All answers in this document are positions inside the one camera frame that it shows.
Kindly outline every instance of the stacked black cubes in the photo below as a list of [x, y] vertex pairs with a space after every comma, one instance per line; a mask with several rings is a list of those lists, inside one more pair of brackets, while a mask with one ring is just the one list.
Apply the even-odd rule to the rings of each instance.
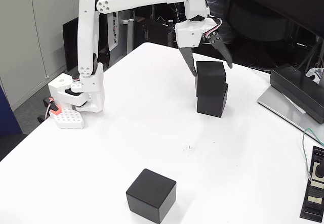
[[197, 61], [197, 112], [221, 117], [226, 104], [228, 84], [222, 62]]

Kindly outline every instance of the cabinet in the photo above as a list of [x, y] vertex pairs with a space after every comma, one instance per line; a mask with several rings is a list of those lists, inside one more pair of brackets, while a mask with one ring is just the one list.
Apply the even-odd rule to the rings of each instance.
[[16, 108], [46, 74], [39, 48], [32, 0], [0, 0], [0, 79]]
[[62, 25], [78, 0], [0, 0], [0, 84], [13, 110], [65, 70]]

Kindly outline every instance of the table surface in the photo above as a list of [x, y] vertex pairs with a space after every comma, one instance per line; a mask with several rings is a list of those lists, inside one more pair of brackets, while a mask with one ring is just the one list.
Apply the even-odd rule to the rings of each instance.
[[[196, 60], [215, 61], [201, 55]], [[46, 120], [0, 162], [1, 224], [142, 223], [126, 190], [148, 168], [177, 181], [168, 223], [306, 223], [302, 132], [257, 103], [269, 75], [228, 69], [222, 118], [196, 113], [180, 52], [145, 43], [105, 72], [83, 130]], [[306, 137], [309, 161], [312, 146]]]

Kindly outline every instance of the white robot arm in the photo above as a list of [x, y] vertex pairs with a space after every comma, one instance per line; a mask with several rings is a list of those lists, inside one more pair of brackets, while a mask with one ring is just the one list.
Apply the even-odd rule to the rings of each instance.
[[198, 47], [204, 36], [220, 51], [232, 68], [232, 58], [218, 34], [217, 24], [209, 18], [205, 0], [79, 0], [78, 19], [78, 72], [79, 78], [61, 74], [49, 83], [51, 96], [58, 111], [51, 110], [60, 128], [83, 128], [79, 112], [100, 112], [103, 109], [105, 93], [103, 88], [103, 65], [97, 63], [99, 40], [99, 14], [108, 14], [140, 6], [159, 3], [184, 2], [187, 21], [175, 25], [178, 48], [193, 76], [197, 76], [192, 57], [192, 48]]
[[79, 72], [91, 73], [92, 67], [86, 67], [92, 60], [92, 54], [97, 52], [98, 37], [94, 37], [92, 27], [98, 26], [99, 13], [108, 14], [136, 7], [159, 4], [184, 2], [187, 21], [177, 23], [175, 26], [178, 48], [183, 55], [192, 74], [196, 76], [192, 49], [198, 47], [202, 36], [210, 41], [212, 46], [220, 51], [232, 67], [232, 58], [222, 38], [219, 36], [217, 24], [209, 18], [209, 8], [205, 0], [80, 0], [79, 3], [79, 34], [78, 34], [78, 63]]

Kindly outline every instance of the black cube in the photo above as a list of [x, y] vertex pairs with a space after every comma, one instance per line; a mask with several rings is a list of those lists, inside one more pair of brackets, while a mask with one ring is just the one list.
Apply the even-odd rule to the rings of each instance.
[[228, 84], [225, 84], [225, 93], [222, 97], [198, 97], [197, 112], [215, 117], [222, 117], [227, 99]]
[[161, 223], [176, 201], [177, 183], [144, 169], [126, 191], [130, 210], [155, 223]]
[[197, 97], [223, 97], [226, 72], [223, 62], [197, 61], [196, 95]]

